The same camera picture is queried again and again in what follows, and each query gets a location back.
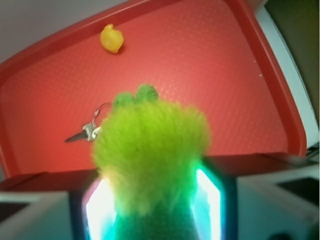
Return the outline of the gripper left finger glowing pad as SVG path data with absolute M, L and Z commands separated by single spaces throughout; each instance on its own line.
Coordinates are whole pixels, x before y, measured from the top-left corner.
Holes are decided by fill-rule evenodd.
M 0 183 L 2 240 L 113 240 L 116 212 L 95 170 L 16 175 Z

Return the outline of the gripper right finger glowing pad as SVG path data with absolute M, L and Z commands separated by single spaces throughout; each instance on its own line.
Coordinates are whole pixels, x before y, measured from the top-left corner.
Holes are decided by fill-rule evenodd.
M 205 156 L 192 206 L 202 240 L 317 240 L 320 165 L 285 153 Z

